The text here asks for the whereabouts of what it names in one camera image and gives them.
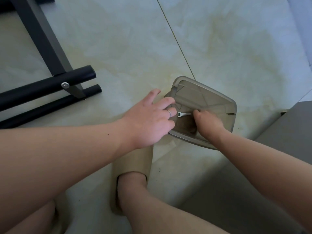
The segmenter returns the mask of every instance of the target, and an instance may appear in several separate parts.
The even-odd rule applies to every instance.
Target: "person's left arm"
[[[118,157],[174,127],[174,102],[152,90],[120,120],[92,126],[0,130],[0,233]],[[169,109],[172,116],[177,111]]]

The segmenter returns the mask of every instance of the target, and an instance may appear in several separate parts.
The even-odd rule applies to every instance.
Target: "marble floor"
[[[162,90],[159,100],[185,75],[234,99],[234,133],[255,138],[312,89],[287,0],[55,0],[42,9],[73,68],[95,69],[83,86],[97,82],[103,92],[23,127],[111,122],[153,88]],[[1,15],[0,29],[0,92],[50,77],[16,13]],[[0,120],[66,94],[3,111]],[[165,136],[154,146],[148,188],[178,205],[225,161]],[[108,165],[67,190],[66,233],[130,232],[127,219],[110,212],[110,172]]]

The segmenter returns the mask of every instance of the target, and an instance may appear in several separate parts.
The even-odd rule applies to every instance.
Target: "open-end wrench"
[[[182,117],[182,116],[190,116],[192,115],[192,113],[182,113],[182,112],[178,112],[178,117]]]

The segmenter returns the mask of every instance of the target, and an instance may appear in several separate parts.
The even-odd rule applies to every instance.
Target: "person's right arm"
[[[208,111],[194,111],[199,133],[219,149],[265,197],[312,232],[312,165],[232,134]]]

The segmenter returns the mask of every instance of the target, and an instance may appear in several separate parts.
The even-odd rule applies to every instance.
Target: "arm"
[[[220,119],[194,111],[200,134],[219,149],[265,197],[312,231],[312,165],[225,130]]]
[[[0,233],[116,158],[167,134],[174,122],[163,109],[174,99],[152,104],[159,93],[152,90],[109,124],[0,130]]]

